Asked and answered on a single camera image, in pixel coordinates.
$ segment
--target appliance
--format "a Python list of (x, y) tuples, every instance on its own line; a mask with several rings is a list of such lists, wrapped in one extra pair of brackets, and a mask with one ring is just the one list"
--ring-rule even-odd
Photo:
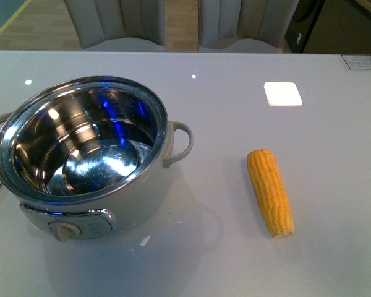
[(300, 0), (286, 40), (293, 53), (371, 54), (371, 1)]

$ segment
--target yellow corn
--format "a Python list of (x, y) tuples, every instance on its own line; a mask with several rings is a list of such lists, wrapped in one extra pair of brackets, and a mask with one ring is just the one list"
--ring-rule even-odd
[(247, 169), (265, 224), (273, 237), (294, 233), (291, 209), (273, 154), (263, 148), (247, 155)]

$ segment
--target chair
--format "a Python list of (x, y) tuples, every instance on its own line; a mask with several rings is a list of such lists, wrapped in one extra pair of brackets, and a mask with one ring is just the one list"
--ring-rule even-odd
[(64, 0), (86, 51), (165, 51), (164, 0)]
[(282, 53), (299, 0), (198, 0), (199, 51)]

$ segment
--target table surface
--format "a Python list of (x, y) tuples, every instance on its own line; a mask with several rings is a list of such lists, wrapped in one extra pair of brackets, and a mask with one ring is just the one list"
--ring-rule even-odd
[[(152, 89), (194, 147), (157, 213), (123, 235), (57, 242), (2, 188), (0, 296), (371, 296), (371, 70), (323, 55), (8, 51), (0, 114), (90, 75)], [(265, 82), (294, 82), (302, 106), (270, 106)], [(174, 151), (186, 142), (177, 132)], [(267, 232), (247, 174), (263, 147), (291, 204), (287, 238)]]

